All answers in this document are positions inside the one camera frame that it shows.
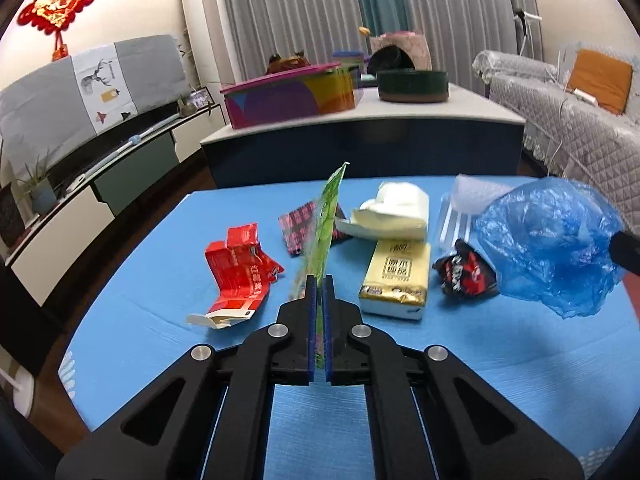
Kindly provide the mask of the black pink patterned wrapper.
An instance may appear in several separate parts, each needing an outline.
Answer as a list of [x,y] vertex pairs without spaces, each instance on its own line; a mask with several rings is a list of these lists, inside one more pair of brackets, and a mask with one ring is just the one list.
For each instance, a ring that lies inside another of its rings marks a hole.
[[[316,203],[311,201],[287,212],[286,214],[282,214],[282,216],[278,218],[285,248],[290,257],[295,258],[303,253],[311,228],[314,226],[315,213]],[[343,243],[345,240],[352,238],[347,234],[341,233],[337,229],[336,220],[338,219],[345,219],[344,211],[340,204],[336,205],[335,209],[331,242],[332,246]]]

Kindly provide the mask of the white tv cabinet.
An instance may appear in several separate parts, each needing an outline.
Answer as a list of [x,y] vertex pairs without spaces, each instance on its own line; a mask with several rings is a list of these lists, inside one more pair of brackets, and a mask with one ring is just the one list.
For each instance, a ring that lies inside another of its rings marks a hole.
[[221,107],[163,122],[106,156],[67,189],[45,216],[35,216],[6,266],[42,306],[83,252],[160,179],[186,168],[201,142],[224,128]]

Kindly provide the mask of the clear plastic packaging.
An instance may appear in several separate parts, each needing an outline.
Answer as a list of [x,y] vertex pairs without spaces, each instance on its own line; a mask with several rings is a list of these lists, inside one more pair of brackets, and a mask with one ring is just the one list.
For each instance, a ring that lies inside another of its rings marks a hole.
[[436,223],[435,242],[442,252],[454,249],[457,240],[468,242],[476,218],[513,186],[459,174],[449,194],[442,199]]

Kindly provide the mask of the yellow tissue pack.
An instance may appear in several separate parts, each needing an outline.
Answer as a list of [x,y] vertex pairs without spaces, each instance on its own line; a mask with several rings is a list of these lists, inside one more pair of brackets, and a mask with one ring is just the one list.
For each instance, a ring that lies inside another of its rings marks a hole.
[[431,245],[417,240],[379,240],[358,294],[367,314],[420,321],[423,318]]

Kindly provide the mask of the green snack wrapper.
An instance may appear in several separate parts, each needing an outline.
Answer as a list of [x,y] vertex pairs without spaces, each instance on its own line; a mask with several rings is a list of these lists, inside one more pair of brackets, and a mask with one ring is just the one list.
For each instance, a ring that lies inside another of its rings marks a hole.
[[326,274],[326,262],[332,243],[335,213],[340,196],[340,187],[344,173],[349,162],[343,162],[341,166],[331,174],[323,185],[318,200],[314,203],[314,220],[311,222],[310,233],[307,235],[303,250],[303,263],[296,273],[294,285],[290,291],[290,299],[298,299],[304,296],[306,276],[312,275],[317,283],[322,282]]

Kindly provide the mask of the grey curtain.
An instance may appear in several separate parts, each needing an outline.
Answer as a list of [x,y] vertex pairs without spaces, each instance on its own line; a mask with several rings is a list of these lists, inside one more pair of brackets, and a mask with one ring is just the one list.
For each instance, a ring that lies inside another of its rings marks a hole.
[[[326,63],[336,51],[369,52],[360,34],[358,0],[226,0],[232,37],[245,78],[265,73],[270,55],[303,51],[314,63]],[[458,86],[483,92],[472,72],[477,53],[518,54],[521,8],[537,13],[536,0],[405,0],[409,32],[420,32],[430,47],[433,67]],[[541,28],[530,25],[536,60],[544,56]]]

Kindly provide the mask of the dark green round tin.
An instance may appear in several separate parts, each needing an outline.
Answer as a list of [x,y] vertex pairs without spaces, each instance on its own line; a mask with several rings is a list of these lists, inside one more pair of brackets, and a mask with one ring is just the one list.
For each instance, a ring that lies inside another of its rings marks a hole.
[[439,70],[381,70],[378,96],[386,102],[441,103],[449,98],[449,80]]

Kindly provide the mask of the pink patterned bag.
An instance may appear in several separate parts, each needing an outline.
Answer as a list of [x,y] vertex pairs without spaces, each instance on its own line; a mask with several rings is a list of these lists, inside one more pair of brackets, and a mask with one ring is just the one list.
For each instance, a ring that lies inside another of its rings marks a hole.
[[386,47],[398,47],[411,58],[416,70],[431,70],[433,68],[430,47],[426,37],[420,32],[409,32],[408,30],[386,32],[380,36],[370,36],[369,44],[372,54]]

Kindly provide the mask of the grey quilted sofa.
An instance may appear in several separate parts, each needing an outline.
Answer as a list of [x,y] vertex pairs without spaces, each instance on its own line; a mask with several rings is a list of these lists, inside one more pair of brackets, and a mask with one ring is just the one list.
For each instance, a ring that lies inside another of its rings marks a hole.
[[[580,50],[593,50],[631,66],[625,108],[614,115],[570,91]],[[526,119],[524,148],[550,174],[596,188],[639,232],[639,55],[586,44],[567,44],[554,65],[526,56],[483,50],[472,69],[488,85],[491,101]]]

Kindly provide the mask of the orange cushion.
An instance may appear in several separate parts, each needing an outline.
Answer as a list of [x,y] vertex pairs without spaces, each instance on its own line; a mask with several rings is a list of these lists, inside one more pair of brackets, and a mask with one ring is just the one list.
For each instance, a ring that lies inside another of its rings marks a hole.
[[626,107],[634,70],[629,63],[598,51],[580,49],[570,73],[570,90],[593,96],[598,105],[614,115]]

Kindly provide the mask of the cream paper bag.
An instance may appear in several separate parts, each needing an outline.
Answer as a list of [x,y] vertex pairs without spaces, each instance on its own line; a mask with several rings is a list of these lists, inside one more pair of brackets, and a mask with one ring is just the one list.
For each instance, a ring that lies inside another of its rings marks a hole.
[[366,240],[427,240],[430,196],[409,182],[383,182],[378,194],[335,219],[338,232]]

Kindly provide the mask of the crushed red carton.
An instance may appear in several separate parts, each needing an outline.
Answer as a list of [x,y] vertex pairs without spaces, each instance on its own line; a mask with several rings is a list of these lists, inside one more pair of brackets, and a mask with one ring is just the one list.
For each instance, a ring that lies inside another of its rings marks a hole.
[[186,322],[212,330],[249,321],[284,272],[284,267],[262,250],[256,223],[229,228],[227,240],[207,246],[205,259],[219,296],[205,314],[189,314]]

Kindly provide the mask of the blue plastic bag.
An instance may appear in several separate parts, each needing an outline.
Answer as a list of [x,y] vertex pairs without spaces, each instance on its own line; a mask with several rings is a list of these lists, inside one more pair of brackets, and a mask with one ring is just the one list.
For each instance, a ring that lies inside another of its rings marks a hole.
[[555,177],[525,183],[477,217],[476,238],[504,296],[561,318],[597,314],[624,270],[608,248],[625,223],[592,186]]

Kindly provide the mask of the colourful storage box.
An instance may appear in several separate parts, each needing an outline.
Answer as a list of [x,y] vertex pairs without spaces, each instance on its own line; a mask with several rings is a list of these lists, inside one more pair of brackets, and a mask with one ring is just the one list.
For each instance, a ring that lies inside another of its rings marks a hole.
[[356,107],[360,69],[341,63],[265,75],[221,90],[233,129],[326,115]]

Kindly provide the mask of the white navy coffee table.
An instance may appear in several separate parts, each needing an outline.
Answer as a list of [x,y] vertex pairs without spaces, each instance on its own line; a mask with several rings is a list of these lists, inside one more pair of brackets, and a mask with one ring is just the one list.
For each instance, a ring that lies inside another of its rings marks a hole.
[[443,103],[390,103],[370,88],[352,110],[243,129],[201,143],[221,188],[347,177],[513,176],[525,119],[453,84]]

